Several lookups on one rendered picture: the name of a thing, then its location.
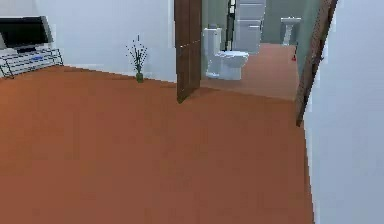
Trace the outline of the white toilet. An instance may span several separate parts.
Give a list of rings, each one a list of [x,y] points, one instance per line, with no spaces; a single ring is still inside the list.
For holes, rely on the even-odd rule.
[[[205,75],[220,80],[240,80],[242,67],[249,54],[243,51],[221,50],[221,34],[221,28],[203,29],[203,47],[207,61]]]

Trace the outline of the brown wooden room door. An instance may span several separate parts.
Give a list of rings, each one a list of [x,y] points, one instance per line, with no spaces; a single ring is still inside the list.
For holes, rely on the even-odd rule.
[[[177,102],[200,87],[202,0],[174,0]]]

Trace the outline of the green potted house plant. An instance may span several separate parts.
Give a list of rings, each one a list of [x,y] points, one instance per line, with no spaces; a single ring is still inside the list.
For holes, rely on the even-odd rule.
[[[148,55],[147,50],[148,48],[140,42],[140,35],[137,35],[137,37],[132,40],[132,46],[128,47],[128,55],[132,57],[131,64],[136,72],[135,78],[138,83],[144,82],[142,70]]]

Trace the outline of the white chest of drawers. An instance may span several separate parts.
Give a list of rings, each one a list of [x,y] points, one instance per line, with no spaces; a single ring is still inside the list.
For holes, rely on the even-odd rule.
[[[237,0],[233,49],[257,54],[260,48],[266,0]]]

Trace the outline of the black television set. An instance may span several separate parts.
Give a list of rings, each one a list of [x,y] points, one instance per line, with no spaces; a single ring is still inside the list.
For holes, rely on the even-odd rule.
[[[52,42],[45,16],[0,17],[0,50],[33,48]]]

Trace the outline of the white pedestal sink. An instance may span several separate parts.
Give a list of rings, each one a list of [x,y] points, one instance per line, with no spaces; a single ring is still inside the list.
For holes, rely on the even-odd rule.
[[[284,46],[296,45],[297,35],[300,28],[300,17],[282,17],[281,22],[281,44]]]

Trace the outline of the brown wooden door frame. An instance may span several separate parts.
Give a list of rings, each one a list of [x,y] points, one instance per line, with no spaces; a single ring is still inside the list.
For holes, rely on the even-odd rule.
[[[306,0],[296,59],[299,84],[295,98],[296,125],[301,126],[338,0]]]

